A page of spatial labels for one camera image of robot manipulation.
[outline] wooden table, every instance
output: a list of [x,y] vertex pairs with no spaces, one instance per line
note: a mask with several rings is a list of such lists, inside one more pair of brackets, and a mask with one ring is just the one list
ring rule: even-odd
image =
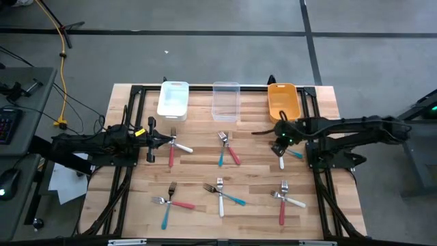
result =
[[[123,106],[128,104],[131,84],[115,84],[109,108],[107,125],[119,124]],[[338,118],[339,110],[333,87],[316,87],[320,115]],[[192,154],[175,149],[173,168],[169,168],[169,146],[155,151],[156,162],[147,163],[147,148],[142,149],[134,169],[126,208],[123,237],[141,238],[233,238],[233,239],[322,239],[322,227],[312,172],[306,160],[284,155],[285,169],[279,169],[278,157],[268,145],[275,139],[273,134],[253,136],[252,131],[271,129],[274,124],[268,116],[268,100],[265,92],[241,92],[241,116],[236,123],[215,122],[212,119],[212,92],[191,92],[188,117],[185,122],[165,122],[156,114],[159,92],[148,92],[145,98],[142,123],[154,116],[156,130],[169,135],[171,126],[177,128],[177,142],[193,148]],[[221,142],[217,131],[229,131],[230,145],[242,164],[234,164],[225,152],[225,161],[218,167]],[[290,147],[305,153],[304,144]],[[91,179],[81,215],[80,231],[88,229],[107,205],[113,167],[103,167]],[[202,184],[216,183],[223,177],[224,191],[243,199],[240,206],[225,199],[225,217],[219,217],[219,199],[202,189]],[[288,180],[289,195],[307,204],[300,208],[287,204],[285,225],[279,225],[280,201],[270,196],[271,190],[280,190],[281,180]],[[366,234],[363,214],[356,186],[351,175],[342,169],[333,170],[337,202],[356,229]],[[152,196],[168,197],[171,181],[178,182],[173,200],[196,204],[195,210],[173,206],[169,225],[160,226],[166,206],[151,203]],[[327,209],[331,232],[334,231],[332,213]],[[118,208],[113,216],[113,227]]]

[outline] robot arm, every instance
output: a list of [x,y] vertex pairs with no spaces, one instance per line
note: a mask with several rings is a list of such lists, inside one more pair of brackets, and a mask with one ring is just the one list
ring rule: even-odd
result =
[[154,130],[156,121],[149,117],[149,131],[133,132],[127,124],[108,126],[105,132],[95,135],[68,135],[62,133],[52,137],[52,153],[67,154],[72,152],[86,152],[90,155],[109,157],[112,165],[123,166],[123,160],[131,159],[134,153],[142,147],[148,147],[147,161],[153,163],[155,156],[153,149],[159,148],[173,140],[172,137],[161,135]]
[[[288,146],[299,144],[303,140],[316,139],[319,140],[321,152],[336,152],[377,142],[401,144],[408,139],[410,129],[410,126],[393,117],[370,116],[368,118],[340,120],[303,118],[295,122],[282,119],[276,123],[272,130],[277,136],[272,150],[277,156],[282,156]],[[354,134],[335,139],[328,137],[335,133]]]

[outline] orange plastic bin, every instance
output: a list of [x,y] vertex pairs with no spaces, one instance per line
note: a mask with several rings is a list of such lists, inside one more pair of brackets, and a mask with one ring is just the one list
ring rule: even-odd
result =
[[300,117],[296,86],[290,83],[274,83],[268,86],[267,95],[270,120],[273,123],[281,119],[280,111],[285,112],[288,120]]

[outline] white paper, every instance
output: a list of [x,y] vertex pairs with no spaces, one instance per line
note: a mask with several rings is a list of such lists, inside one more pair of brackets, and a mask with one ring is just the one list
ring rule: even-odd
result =
[[[87,159],[87,154],[75,154]],[[78,177],[76,171],[55,163],[52,177],[48,184],[49,191],[57,191],[59,203],[64,204],[87,193],[88,180],[86,175]]]

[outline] concrete floor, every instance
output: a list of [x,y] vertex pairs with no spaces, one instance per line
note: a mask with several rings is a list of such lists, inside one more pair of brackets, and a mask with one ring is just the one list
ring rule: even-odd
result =
[[[299,0],[46,0],[64,24],[85,29],[304,31]],[[307,0],[313,31],[437,32],[433,0]],[[33,4],[0,13],[1,27],[51,28]],[[71,36],[65,76],[68,93],[101,113],[114,83],[157,83],[162,77],[211,83],[265,84],[268,75],[296,85],[313,85],[306,38],[229,36]],[[342,117],[398,115],[436,89],[437,39],[314,38],[323,85],[335,87]],[[56,35],[1,34],[0,45],[36,66],[59,67]],[[0,54],[7,66],[25,66]],[[61,97],[53,92],[45,112],[57,117]],[[76,109],[90,133],[96,116]],[[69,125],[80,122],[68,109]],[[37,134],[59,131],[42,118]],[[358,193],[368,234],[374,238],[437,245],[436,198],[403,200],[414,187],[401,147],[357,148],[368,161],[357,167]],[[81,200],[60,206],[43,201],[46,227],[21,227],[16,240],[70,236]]]

